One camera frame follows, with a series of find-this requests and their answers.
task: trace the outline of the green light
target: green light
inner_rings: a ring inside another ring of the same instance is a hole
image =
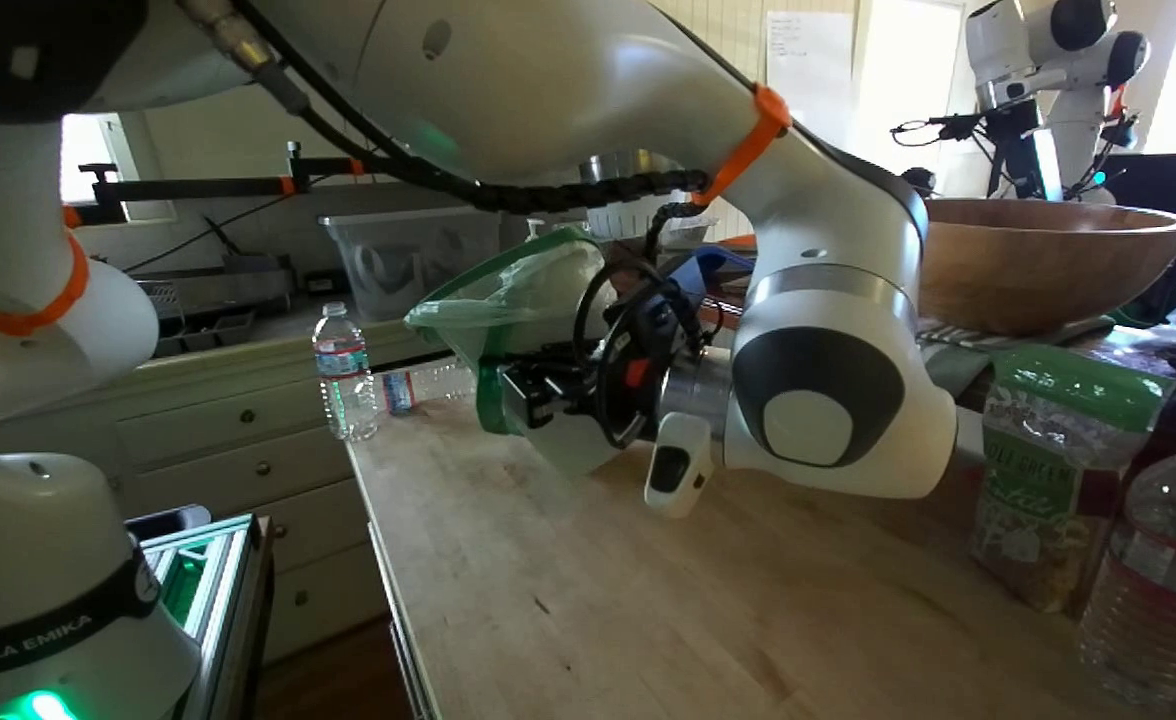
[[[60,692],[35,689],[7,710],[0,710],[0,720],[75,720],[69,702]]]

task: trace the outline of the clear plastic container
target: clear plastic container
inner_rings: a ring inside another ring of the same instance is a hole
[[[1128,490],[1076,651],[1102,692],[1176,714],[1176,455]]]
[[[321,386],[321,407],[334,442],[374,433],[381,386],[367,363],[367,345],[347,319],[347,304],[323,304],[311,330],[311,363]]]

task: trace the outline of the wooden bowl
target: wooden bowl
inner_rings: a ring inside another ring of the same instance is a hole
[[[1111,311],[1176,259],[1176,217],[1039,201],[928,201],[919,318],[984,336],[1047,336]]]

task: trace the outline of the wooden tabletop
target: wooden tabletop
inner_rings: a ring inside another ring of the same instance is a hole
[[[1140,717],[1076,668],[1071,621],[968,560],[976,466],[919,504],[723,472],[669,521],[639,453],[560,476],[459,401],[347,453],[440,717]]]

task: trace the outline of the water bottle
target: water bottle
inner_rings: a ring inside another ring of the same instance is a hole
[[[1176,714],[1176,455],[1128,490],[1076,651],[1102,692]]]
[[[321,407],[334,442],[351,442],[374,430],[374,377],[363,351],[359,330],[347,319],[347,304],[323,304],[311,330],[311,361],[321,380]]]

